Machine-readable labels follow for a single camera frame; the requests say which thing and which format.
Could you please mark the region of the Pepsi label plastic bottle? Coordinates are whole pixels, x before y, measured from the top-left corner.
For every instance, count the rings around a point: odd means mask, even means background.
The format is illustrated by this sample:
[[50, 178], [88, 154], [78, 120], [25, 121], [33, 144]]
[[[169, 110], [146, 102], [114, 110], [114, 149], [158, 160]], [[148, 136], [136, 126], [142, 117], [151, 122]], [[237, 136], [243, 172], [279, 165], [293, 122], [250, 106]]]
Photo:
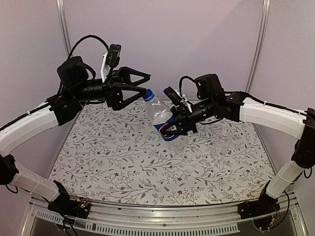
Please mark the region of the Pepsi label plastic bottle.
[[189, 144], [187, 136], [164, 136], [160, 133], [160, 128], [173, 119], [171, 109], [155, 96], [154, 99], [146, 102], [146, 114], [168, 147], [176, 152], [184, 152], [185, 147]]

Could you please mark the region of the blue bottle cap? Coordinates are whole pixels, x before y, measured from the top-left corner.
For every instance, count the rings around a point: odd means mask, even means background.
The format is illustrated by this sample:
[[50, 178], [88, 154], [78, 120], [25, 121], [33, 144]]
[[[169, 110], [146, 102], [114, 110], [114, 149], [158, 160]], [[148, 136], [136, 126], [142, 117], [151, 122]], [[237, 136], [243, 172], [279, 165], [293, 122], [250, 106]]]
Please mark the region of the blue bottle cap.
[[145, 94], [142, 96], [142, 98], [145, 102], [151, 101], [152, 99], [154, 99], [154, 97], [155, 97], [155, 95], [151, 89], [146, 89]]

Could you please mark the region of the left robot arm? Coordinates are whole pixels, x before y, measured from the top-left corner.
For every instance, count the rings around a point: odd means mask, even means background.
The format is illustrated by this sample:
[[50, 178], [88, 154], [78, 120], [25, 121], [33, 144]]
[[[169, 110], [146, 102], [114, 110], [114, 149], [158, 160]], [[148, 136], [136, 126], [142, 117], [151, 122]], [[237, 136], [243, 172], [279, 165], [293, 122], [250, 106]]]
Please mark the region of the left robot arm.
[[146, 92], [141, 84], [150, 75], [129, 67], [116, 69], [118, 56], [105, 54], [101, 78], [80, 56], [68, 58], [57, 73], [63, 88], [35, 109], [26, 112], [0, 129], [0, 183], [35, 193], [54, 203], [62, 213], [70, 213], [73, 202], [67, 190], [57, 181], [47, 180], [28, 170], [10, 154], [36, 135], [73, 120], [87, 103], [105, 102], [119, 111]]

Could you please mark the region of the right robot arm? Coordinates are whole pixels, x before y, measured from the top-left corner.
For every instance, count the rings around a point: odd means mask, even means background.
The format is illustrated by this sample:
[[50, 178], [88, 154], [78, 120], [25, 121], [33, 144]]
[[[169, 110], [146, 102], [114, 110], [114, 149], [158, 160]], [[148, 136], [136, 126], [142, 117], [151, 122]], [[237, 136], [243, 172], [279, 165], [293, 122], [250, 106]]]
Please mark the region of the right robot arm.
[[185, 105], [171, 87], [164, 93], [174, 107], [173, 120], [160, 129], [162, 135], [187, 135], [197, 132], [196, 124], [210, 117], [225, 118], [235, 122], [250, 122], [266, 126], [297, 139], [291, 160], [287, 161], [266, 185], [264, 195], [254, 204], [258, 214], [265, 214], [289, 185], [315, 164], [315, 111], [294, 110], [261, 101], [243, 92], [227, 92], [221, 87], [216, 74], [206, 74], [194, 80], [200, 102]]

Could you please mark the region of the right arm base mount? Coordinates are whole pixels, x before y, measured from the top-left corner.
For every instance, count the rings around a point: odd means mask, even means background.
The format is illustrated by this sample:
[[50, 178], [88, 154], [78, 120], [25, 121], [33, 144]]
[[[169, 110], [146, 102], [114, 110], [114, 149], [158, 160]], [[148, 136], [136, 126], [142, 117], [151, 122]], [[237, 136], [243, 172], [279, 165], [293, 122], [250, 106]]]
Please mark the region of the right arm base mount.
[[241, 219], [258, 217], [253, 224], [261, 231], [271, 229], [276, 219], [271, 213], [277, 214], [279, 210], [278, 199], [273, 199], [265, 193], [255, 201], [245, 201], [237, 205], [237, 212]]

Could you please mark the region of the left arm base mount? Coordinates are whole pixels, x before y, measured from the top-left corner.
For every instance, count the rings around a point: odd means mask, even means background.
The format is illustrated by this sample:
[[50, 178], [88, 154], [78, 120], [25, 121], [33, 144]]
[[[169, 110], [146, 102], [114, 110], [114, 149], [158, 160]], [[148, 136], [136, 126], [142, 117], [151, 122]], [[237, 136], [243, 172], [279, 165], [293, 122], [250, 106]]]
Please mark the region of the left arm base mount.
[[71, 199], [68, 195], [60, 194], [54, 201], [49, 202], [48, 209], [60, 215], [87, 219], [91, 202], [83, 197]]

